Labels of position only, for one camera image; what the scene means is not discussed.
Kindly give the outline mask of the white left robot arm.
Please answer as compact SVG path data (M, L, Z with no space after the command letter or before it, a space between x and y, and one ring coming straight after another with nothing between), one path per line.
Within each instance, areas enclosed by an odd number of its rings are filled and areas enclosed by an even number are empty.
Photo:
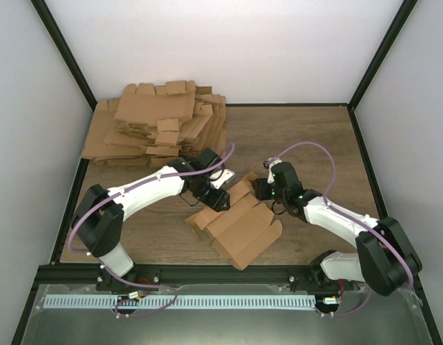
M230 195L223 186L233 180L235 173L226 162L207 148L196 158L177 157L129 184L109 189L99 184L91 186L73 214L68 248L78 237L84 245L82 252L109 269L119 288L131 290L138 282L138 272L120 242L124 222L158 201L185 192L213 211L229 210Z

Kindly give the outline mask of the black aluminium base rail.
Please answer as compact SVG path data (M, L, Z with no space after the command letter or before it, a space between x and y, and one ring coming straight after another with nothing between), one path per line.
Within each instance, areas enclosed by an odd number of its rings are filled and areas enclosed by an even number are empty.
M293 292L303 290L308 293L330 293L344 281L344 287L350 288L357 282L363 282L382 296L388 296L399 287L413 283L402 266L396 264L388 274L388 269L381 272L378 267L368 270L356 268L355 273L347 267L338 267L335 274L326 274L320 263L308 265L250 265L238 270L231 265L175 265L175 264L135 264L122 277L115 277L108 267L99 263L55 263L38 267L33 285L42 284L87 284L94 285L98 291L121 293L134 290L158 290L179 288L184 285L231 285L231 284L267 284L285 285Z

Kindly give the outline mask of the black right frame post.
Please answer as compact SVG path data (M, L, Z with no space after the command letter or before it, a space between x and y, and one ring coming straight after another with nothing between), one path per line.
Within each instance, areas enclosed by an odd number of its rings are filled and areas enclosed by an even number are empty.
M350 102L348 103L350 111L354 111L360 104L417 3L418 0L403 0L401 2L401 5L399 6L375 54L373 55L370 64L368 65L362 79L355 89L352 98L350 99Z

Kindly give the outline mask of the brown cardboard box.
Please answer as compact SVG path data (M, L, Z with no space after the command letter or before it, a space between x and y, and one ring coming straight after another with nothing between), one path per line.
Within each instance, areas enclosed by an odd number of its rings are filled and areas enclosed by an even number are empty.
M196 236L205 234L218 255L238 270L252 264L283 231L282 223L273 218L267 204L252 193L256 178L257 174L249 172L228 190L228 211L217 213L205 207L185 220Z

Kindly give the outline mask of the grey metal front plate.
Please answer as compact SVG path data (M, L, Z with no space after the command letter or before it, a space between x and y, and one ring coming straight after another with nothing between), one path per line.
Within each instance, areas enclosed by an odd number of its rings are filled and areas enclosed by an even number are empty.
M435 344L419 299L345 293L338 312L310 310L44 309L47 295L112 295L43 285L14 344ZM298 295L262 286L186 286L180 295Z

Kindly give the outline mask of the light blue slotted strip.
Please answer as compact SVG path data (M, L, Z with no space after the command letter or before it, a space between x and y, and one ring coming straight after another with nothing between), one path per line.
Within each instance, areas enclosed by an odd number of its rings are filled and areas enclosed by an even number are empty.
M292 310L312 311L312 295L149 295L139 301L124 302L118 295L47 295L44 309L137 309L157 310Z

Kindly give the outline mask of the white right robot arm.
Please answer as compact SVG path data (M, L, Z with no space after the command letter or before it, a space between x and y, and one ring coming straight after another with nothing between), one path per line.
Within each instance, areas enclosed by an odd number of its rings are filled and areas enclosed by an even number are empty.
M422 262L400 223L352 212L325 195L305 189L289 162L271 158L263 163L266 178L254 180L255 197L281 205L304 223L321 227L351 244L355 253L329 252L311 271L313 285L326 290L336 280L364 282L382 296L413 283Z

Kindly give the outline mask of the black left frame post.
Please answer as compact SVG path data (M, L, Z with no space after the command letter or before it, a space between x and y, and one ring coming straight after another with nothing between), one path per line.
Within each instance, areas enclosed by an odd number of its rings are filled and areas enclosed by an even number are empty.
M56 46L61 58L65 65L69 69L74 81L76 82L80 92L85 98L87 104L93 111L97 105L97 100L93 94L79 64L77 63L75 56L73 55L68 43L66 42L62 31L60 30L58 23L56 22L49 6L44 0L31 0L33 8L37 12L42 24L44 25L47 33Z

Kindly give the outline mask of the black frame post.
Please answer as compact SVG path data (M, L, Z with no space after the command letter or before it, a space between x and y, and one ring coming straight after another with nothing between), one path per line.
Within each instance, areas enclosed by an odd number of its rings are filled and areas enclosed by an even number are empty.
M97 100L93 94L79 64L77 63L75 56L73 55L68 43L66 42L62 31L60 30L58 23L56 22L49 6L44 0L31 0L33 8L37 12L42 24L44 25L47 33L56 46L61 58L65 65L69 69L74 81L76 82L80 92L85 98L87 104L93 111L97 105Z
M370 64L368 65L362 79L355 89L352 98L350 99L350 102L348 103L350 111L354 111L360 104L417 3L418 0L403 0L401 2L401 5L399 6L375 54L373 55Z

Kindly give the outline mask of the stack of flat cardboard boxes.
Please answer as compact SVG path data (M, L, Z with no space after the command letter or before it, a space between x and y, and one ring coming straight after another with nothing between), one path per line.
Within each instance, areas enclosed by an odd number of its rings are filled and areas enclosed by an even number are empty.
M119 98L97 103L81 156L99 165L162 167L206 148L219 154L226 120L226 99L210 86L131 83Z

